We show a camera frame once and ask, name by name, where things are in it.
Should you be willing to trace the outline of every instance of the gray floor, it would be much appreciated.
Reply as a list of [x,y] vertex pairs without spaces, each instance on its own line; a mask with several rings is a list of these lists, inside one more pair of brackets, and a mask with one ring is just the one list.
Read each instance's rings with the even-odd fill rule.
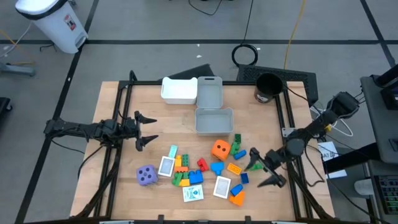
[[[1,0],[0,29],[17,39],[29,21],[14,9],[15,1]],[[82,23],[88,18],[93,0],[77,1],[76,14]],[[218,1],[193,3],[212,11]],[[367,0],[370,10],[386,40],[397,40],[395,0]],[[183,0],[100,0],[89,30],[91,40],[183,40],[241,39],[248,18],[249,1],[224,1],[213,17],[193,10]],[[254,0],[248,39],[289,39],[300,9],[300,1]],[[47,40],[32,26],[25,40]],[[295,39],[300,40],[377,40],[360,1],[308,0]],[[156,80],[204,63],[224,80],[235,80],[238,69],[231,61],[235,44],[90,44],[83,48],[62,118],[89,123],[92,120],[100,84],[127,79],[131,69],[140,80]],[[0,96],[10,97],[14,110],[0,129],[0,219],[12,223],[21,205],[32,170],[44,140],[45,121],[55,110],[73,55],[53,48],[39,52],[40,45],[21,45],[36,59],[34,78],[0,74]],[[282,68],[286,45],[256,44],[258,65]],[[393,57],[398,46],[389,45]],[[1,62],[26,61],[18,50]],[[238,60],[252,60],[250,51],[239,50]],[[382,74],[389,64],[380,44],[376,45],[292,45],[288,69],[315,72],[320,101],[327,101],[339,91],[353,95],[360,92],[359,78]],[[348,124],[354,137],[332,135],[352,147],[374,141],[368,111],[362,106]],[[85,142],[76,138],[58,139],[59,143],[84,151]],[[76,187],[76,173],[83,155],[51,145],[40,176],[26,222],[67,218]],[[338,192],[331,188],[336,216],[344,220],[368,220]],[[355,199],[366,208],[363,199]]]

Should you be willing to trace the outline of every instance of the black cup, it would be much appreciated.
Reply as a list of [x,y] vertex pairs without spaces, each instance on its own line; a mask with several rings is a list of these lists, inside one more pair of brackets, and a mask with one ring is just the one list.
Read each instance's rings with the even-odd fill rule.
[[260,103],[268,103],[283,90],[282,80],[275,74],[264,73],[256,80],[254,97]]

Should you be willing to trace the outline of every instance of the purple dice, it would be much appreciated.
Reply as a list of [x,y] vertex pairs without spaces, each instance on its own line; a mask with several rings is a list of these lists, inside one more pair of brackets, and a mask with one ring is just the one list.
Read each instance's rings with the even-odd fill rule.
[[137,169],[137,180],[141,186],[147,186],[157,182],[157,173],[153,165],[142,166]]

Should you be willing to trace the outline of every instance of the white trash can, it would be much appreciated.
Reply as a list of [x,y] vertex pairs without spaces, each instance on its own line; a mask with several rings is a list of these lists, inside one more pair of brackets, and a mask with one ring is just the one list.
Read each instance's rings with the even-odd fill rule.
[[65,53],[78,52],[88,38],[67,0],[18,0],[15,8]]

